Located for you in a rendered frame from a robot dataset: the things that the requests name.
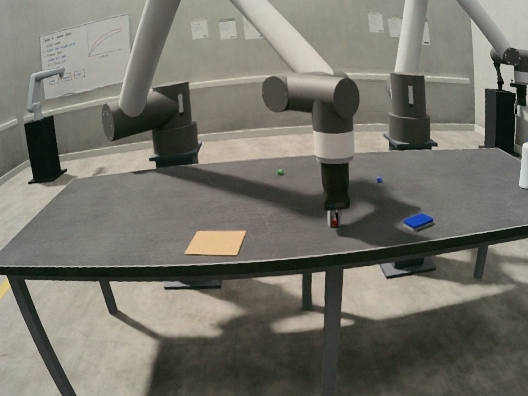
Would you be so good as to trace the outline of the white bottle with blue cap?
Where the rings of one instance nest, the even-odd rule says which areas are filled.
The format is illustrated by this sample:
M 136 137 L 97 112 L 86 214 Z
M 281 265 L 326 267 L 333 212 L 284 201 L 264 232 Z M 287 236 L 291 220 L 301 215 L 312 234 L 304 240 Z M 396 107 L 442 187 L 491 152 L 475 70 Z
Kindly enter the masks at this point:
M 522 147 L 522 162 L 519 186 L 528 190 L 528 143 L 523 144 Z

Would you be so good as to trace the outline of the beige flat mat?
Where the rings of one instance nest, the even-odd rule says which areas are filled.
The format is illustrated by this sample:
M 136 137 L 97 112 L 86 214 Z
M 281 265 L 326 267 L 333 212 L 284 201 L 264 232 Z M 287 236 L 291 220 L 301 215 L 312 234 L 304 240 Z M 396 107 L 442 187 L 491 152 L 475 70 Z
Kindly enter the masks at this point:
M 197 231 L 185 255 L 237 256 L 246 231 Z

